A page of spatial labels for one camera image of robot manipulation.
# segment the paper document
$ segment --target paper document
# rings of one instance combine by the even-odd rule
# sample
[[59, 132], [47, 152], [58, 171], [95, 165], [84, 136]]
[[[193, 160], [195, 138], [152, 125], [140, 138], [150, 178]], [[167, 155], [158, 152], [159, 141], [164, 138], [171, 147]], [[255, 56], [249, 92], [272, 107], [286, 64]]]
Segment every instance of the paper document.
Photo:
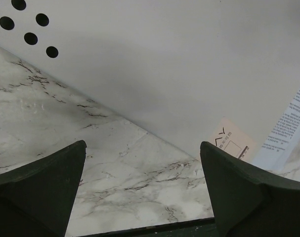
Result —
[[265, 170], [282, 169], [300, 140], [300, 89], [279, 118], [252, 164]]
[[209, 142], [228, 154], [250, 162], [256, 143], [229, 119], [223, 117]]

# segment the white marble countertop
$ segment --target white marble countertop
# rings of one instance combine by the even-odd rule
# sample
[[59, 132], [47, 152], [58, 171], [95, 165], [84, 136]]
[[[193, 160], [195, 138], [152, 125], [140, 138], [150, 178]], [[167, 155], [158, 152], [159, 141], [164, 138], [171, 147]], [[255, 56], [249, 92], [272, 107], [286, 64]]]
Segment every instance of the white marble countertop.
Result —
[[[0, 174], [82, 139], [68, 235], [213, 217], [198, 159], [0, 48]], [[300, 181], [300, 143], [277, 173]]]

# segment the black circular hole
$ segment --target black circular hole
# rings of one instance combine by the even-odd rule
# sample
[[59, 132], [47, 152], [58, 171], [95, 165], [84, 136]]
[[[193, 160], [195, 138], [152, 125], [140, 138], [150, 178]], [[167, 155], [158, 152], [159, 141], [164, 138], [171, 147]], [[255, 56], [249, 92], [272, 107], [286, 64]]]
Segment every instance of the black circular hole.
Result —
[[11, 0], [11, 5], [19, 11], [26, 9], [27, 6], [25, 0]]
[[56, 47], [50, 46], [46, 49], [46, 54], [50, 58], [56, 58], [59, 55], [59, 51], [57, 50]]
[[0, 26], [5, 30], [12, 30], [15, 27], [13, 20], [7, 16], [0, 18]]
[[36, 16], [36, 21], [41, 26], [47, 26], [49, 24], [49, 18], [43, 13]]
[[36, 43], [38, 43], [38, 37], [35, 34], [29, 32], [25, 34], [25, 42], [30, 45], [35, 45]]

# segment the white paper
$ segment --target white paper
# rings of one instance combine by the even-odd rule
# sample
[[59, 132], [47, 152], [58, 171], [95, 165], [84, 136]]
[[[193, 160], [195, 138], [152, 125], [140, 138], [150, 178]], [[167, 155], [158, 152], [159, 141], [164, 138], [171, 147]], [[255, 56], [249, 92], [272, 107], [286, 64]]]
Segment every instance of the white paper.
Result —
[[282, 114], [252, 164], [266, 170], [282, 169], [300, 139], [300, 89]]
[[225, 117], [209, 138], [209, 142], [244, 161], [251, 161], [252, 152], [256, 146], [252, 138]]

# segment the dark green plastic piece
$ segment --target dark green plastic piece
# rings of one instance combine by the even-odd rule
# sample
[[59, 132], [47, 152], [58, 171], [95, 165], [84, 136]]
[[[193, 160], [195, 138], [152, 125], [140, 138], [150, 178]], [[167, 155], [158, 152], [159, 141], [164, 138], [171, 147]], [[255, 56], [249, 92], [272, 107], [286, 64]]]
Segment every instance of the dark green plastic piece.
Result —
[[201, 144], [201, 161], [220, 237], [300, 237], [300, 182], [208, 142]]
[[84, 141], [0, 175], [0, 237], [64, 237], [86, 157]]

